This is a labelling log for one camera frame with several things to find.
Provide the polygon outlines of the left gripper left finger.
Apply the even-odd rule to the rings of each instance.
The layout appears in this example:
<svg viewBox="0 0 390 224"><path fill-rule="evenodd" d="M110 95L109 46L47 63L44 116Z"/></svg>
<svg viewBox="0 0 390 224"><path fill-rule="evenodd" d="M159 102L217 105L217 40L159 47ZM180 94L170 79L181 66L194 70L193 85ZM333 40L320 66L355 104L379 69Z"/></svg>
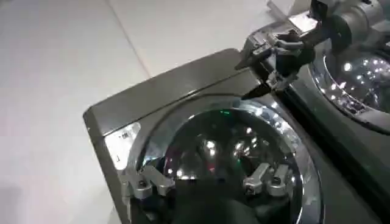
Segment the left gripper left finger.
<svg viewBox="0 0 390 224"><path fill-rule="evenodd" d="M154 166L144 166L140 171L129 170L121 183L123 201L131 198L145 200L153 195L154 188L158 195L165 197L175 185L174 180L164 176Z"/></svg>

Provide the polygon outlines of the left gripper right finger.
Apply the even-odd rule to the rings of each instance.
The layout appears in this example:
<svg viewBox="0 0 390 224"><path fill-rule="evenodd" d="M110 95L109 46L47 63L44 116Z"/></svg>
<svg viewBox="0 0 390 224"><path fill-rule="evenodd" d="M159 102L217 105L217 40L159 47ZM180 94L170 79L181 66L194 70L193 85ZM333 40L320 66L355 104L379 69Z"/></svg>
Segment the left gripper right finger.
<svg viewBox="0 0 390 224"><path fill-rule="evenodd" d="M293 173L286 164L273 169L268 163L261 163L255 171L243 180L247 195L263 192L272 197L291 197L293 195Z"/></svg>

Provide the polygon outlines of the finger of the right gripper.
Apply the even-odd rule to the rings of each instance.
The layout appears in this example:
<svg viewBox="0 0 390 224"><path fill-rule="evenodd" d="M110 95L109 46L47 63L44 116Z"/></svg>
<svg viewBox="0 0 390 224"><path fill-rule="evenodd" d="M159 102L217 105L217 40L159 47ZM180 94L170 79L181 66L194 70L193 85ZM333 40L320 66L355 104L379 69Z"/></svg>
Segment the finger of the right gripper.
<svg viewBox="0 0 390 224"><path fill-rule="evenodd" d="M241 51L241 61L235 69L251 67L256 62L267 60L278 52L295 53L304 47L305 43L300 41L294 32L254 32L247 37Z"/></svg>
<svg viewBox="0 0 390 224"><path fill-rule="evenodd" d="M263 97L270 93L276 93L283 91L293 82L293 73L287 73L282 75L277 70L271 72L268 78L257 85L254 89L250 90L248 93L245 93L241 99L249 100L257 97Z"/></svg>

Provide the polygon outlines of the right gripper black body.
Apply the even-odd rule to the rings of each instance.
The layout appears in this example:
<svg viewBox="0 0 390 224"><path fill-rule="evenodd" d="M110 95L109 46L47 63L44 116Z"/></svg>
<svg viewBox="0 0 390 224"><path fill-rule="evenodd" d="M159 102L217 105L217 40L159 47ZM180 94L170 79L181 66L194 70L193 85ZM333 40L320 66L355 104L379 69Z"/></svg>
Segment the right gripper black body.
<svg viewBox="0 0 390 224"><path fill-rule="evenodd" d="M277 80L287 80L296 75L303 65L315 58L316 35L299 36L296 32L273 33L273 53Z"/></svg>

